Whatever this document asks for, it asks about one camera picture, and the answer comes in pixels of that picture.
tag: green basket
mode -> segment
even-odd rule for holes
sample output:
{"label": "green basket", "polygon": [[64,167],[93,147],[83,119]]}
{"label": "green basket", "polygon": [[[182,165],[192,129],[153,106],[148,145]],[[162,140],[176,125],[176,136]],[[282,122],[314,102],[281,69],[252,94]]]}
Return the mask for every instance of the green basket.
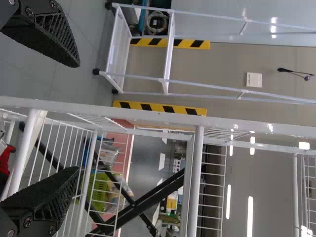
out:
{"label": "green basket", "polygon": [[[87,192],[88,201],[90,201],[90,197],[91,197],[93,179],[94,179],[94,173],[90,174],[89,186],[88,186],[88,192]],[[104,180],[105,182],[97,181],[97,180],[94,182],[94,191],[93,191],[92,199],[97,200],[97,201],[92,201],[91,204],[93,205],[96,211],[103,211],[104,204],[98,201],[106,201],[105,191],[109,190],[106,181],[108,181],[109,178],[105,173],[97,173],[95,179]]]}

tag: wall outlet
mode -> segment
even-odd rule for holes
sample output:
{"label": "wall outlet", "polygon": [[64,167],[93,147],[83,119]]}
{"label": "wall outlet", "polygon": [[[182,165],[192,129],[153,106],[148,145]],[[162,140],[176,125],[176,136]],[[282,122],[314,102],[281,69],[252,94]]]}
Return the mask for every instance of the wall outlet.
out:
{"label": "wall outlet", "polygon": [[247,73],[246,86],[262,87],[262,74],[261,73]]}

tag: tiled floor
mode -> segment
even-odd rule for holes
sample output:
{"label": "tiled floor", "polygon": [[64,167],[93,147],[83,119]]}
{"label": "tiled floor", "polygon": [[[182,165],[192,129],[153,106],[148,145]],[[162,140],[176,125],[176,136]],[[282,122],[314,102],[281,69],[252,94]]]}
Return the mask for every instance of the tiled floor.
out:
{"label": "tiled floor", "polygon": [[57,0],[73,31],[81,66],[69,68],[0,33],[0,95],[110,106],[105,68],[114,17],[105,0]]}

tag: shelf caster wheel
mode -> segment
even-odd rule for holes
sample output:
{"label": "shelf caster wheel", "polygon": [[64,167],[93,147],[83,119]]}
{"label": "shelf caster wheel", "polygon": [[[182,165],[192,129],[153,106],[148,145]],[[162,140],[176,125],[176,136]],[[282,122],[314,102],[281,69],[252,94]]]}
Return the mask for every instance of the shelf caster wheel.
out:
{"label": "shelf caster wheel", "polygon": [[111,10],[111,9],[112,9],[112,2],[111,2],[111,1],[107,1],[107,2],[104,4],[104,7],[105,7],[107,10]]}
{"label": "shelf caster wheel", "polygon": [[95,69],[93,69],[92,70],[92,73],[94,74],[94,75],[100,75],[100,69],[99,68],[95,68]]}

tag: beige wall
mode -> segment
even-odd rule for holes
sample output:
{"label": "beige wall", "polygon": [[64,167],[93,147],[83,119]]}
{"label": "beige wall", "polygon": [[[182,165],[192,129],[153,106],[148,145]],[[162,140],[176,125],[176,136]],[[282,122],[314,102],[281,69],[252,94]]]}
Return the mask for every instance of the beige wall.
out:
{"label": "beige wall", "polygon": [[[162,77],[164,57],[164,48],[131,47],[126,73]],[[316,48],[212,43],[211,50],[174,49],[170,78],[314,99],[316,77],[305,82],[278,73],[277,68],[315,73],[315,57]],[[262,73],[262,88],[246,87],[246,72]],[[124,90],[161,92],[161,85],[155,81],[125,79]],[[179,84],[170,84],[169,92],[238,95]],[[204,107],[208,116],[213,117],[316,126],[315,106],[310,105],[144,95],[117,95],[114,99]]]}

